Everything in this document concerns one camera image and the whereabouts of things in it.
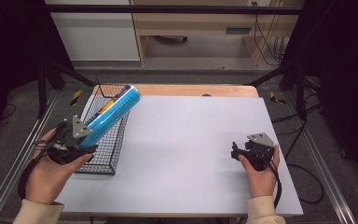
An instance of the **gray floor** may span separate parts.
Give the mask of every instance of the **gray floor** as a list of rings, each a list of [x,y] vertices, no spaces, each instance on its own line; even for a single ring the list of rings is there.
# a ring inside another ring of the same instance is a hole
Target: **gray floor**
[[[92,64],[89,63],[87,66],[79,67],[78,72],[90,79],[98,79],[101,82],[109,83],[243,84],[265,75],[275,67],[265,64],[261,64],[258,67],[252,66],[240,38],[190,36],[186,43],[152,38],[150,45],[144,67],[130,63],[118,63],[118,66],[115,66],[113,70],[111,63],[103,69],[95,70],[96,67],[90,67]],[[58,106],[69,104],[74,91],[78,88],[78,81],[66,75],[64,75],[64,78],[67,84],[62,90]],[[275,77],[257,88],[260,97],[265,99],[271,119],[285,117],[294,113],[289,104],[282,105],[277,102],[271,102],[269,99],[271,91],[275,92],[278,99],[284,99],[288,102],[294,96],[293,91],[282,92],[279,90],[277,86],[279,80],[280,77]],[[36,82],[30,82],[13,90],[7,98],[7,102],[11,105],[7,106],[3,117],[8,117],[0,122],[0,185],[36,121],[38,113],[36,90]],[[80,113],[82,105],[85,104],[88,94],[90,94],[90,88],[84,86],[82,91],[76,106],[71,107],[68,111],[53,113],[50,120],[61,120],[68,115]],[[308,100],[307,107],[318,103],[317,97],[312,96]],[[337,182],[338,191],[342,193],[355,218],[353,223],[358,223],[358,165],[355,161],[341,158],[339,144],[332,134],[325,117],[319,111],[320,108],[317,108],[309,112],[306,128],[324,161],[326,161],[334,180]],[[49,130],[55,124],[50,122],[44,129]],[[298,127],[296,119],[274,123],[276,134],[290,133]],[[310,148],[305,136],[305,134],[301,134],[287,162],[301,165],[320,178],[318,169],[310,155]],[[283,153],[287,152],[295,137],[295,133],[278,135]],[[296,167],[291,167],[289,170],[301,198],[314,201],[320,196],[320,188],[313,178]],[[301,203],[304,209],[304,216],[287,218],[287,222],[344,223],[338,218],[337,211],[333,206],[334,195],[330,195],[328,192],[329,190],[320,203]],[[19,208],[20,199],[15,190],[13,190],[8,195],[7,202],[0,213],[0,223],[4,223],[4,221],[10,222]],[[104,220],[105,218],[103,217],[96,218],[96,221],[99,221],[98,223],[104,223]],[[61,223],[69,223],[69,221],[89,223],[89,218],[63,217]],[[150,218],[109,219],[109,223],[155,223],[155,221],[156,219]],[[165,219],[167,224],[219,223],[218,221],[220,223],[235,223],[233,219]]]

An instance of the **desk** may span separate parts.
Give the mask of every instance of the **desk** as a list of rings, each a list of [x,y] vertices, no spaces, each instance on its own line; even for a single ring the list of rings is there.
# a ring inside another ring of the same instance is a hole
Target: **desk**
[[[261,7],[302,7],[304,4],[304,0],[271,0],[265,2],[268,2],[268,4]],[[130,3],[140,6],[249,7],[251,5],[250,0],[130,0]],[[263,32],[265,40],[259,30],[255,28],[255,15],[133,13],[132,16],[142,65],[145,65],[147,42],[150,35],[240,35],[243,37],[254,66],[259,65],[263,60],[262,54],[267,54],[267,45],[271,45],[270,40],[273,36],[291,36],[298,17],[259,15],[259,29]]]
[[[72,175],[57,199],[65,204],[63,213],[243,217],[247,213],[245,201],[250,198],[248,180],[241,164],[230,158],[231,143],[236,141],[241,147],[251,132],[267,133],[278,142],[255,88],[135,87],[143,98],[130,112],[116,174]],[[183,96],[188,91],[196,96]],[[236,97],[218,96],[230,91]],[[200,97],[204,93],[214,97]],[[302,215],[284,159],[279,173],[282,198],[277,212]]]

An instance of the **black wire rack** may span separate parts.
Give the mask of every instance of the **black wire rack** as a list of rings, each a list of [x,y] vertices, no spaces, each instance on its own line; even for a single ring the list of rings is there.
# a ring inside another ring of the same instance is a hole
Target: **black wire rack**
[[[92,101],[89,105],[83,121],[91,118],[111,98],[119,93],[125,85],[99,84],[97,90],[92,94]],[[83,165],[76,172],[81,174],[114,175],[120,156],[121,146],[124,138],[124,130],[130,111],[119,120],[115,126],[97,142],[97,150],[94,158]]]

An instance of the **human hand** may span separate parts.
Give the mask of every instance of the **human hand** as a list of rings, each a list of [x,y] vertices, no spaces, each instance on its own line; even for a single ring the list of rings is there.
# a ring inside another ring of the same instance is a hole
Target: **human hand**
[[[264,171],[256,171],[246,157],[239,155],[238,159],[240,159],[240,162],[249,177],[249,190],[252,198],[272,196],[274,193],[276,177],[271,169],[267,167]],[[272,162],[278,169],[280,162],[279,147],[275,147],[274,149]]]
[[[54,130],[49,131],[41,140],[49,140],[53,133]],[[65,165],[59,165],[52,161],[49,156],[43,157],[28,178],[25,186],[25,199],[34,203],[53,204],[72,173],[91,157],[91,154],[86,154]]]

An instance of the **white cabinet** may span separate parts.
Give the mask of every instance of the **white cabinet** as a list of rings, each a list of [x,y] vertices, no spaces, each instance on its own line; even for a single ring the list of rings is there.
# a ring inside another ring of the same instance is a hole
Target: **white cabinet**
[[[128,5],[128,0],[46,0],[46,4]],[[130,13],[51,13],[72,61],[139,61]]]

